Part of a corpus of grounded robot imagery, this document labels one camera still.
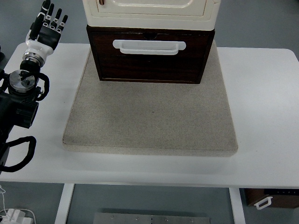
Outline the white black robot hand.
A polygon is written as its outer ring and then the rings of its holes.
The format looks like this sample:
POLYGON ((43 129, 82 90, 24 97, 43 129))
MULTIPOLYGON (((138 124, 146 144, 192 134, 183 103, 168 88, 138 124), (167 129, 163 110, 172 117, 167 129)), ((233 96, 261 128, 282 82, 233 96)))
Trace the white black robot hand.
POLYGON ((60 19, 62 9, 59 8, 53 21, 51 21, 54 4, 50 0, 45 0, 42 3, 41 10, 35 22, 31 25, 26 36, 27 49, 24 56, 50 56, 56 49, 68 15, 64 15, 58 28, 57 23, 60 19))

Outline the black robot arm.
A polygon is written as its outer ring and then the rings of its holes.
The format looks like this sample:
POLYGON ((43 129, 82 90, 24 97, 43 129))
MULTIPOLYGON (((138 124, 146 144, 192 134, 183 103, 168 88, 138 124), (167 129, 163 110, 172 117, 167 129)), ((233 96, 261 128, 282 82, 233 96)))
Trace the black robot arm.
POLYGON ((27 49, 22 57, 19 70, 7 74, 0 71, 0 170, 16 172, 24 168, 32 159, 36 148, 36 138, 21 137, 8 142, 14 126, 30 128, 35 119, 39 101, 45 99, 50 90, 50 80, 41 72, 48 56, 58 46, 61 33, 68 16, 61 16, 58 9, 53 16, 54 4, 45 0, 26 36, 27 49), (28 152, 16 165, 7 167, 9 150, 17 145, 28 143, 28 152))

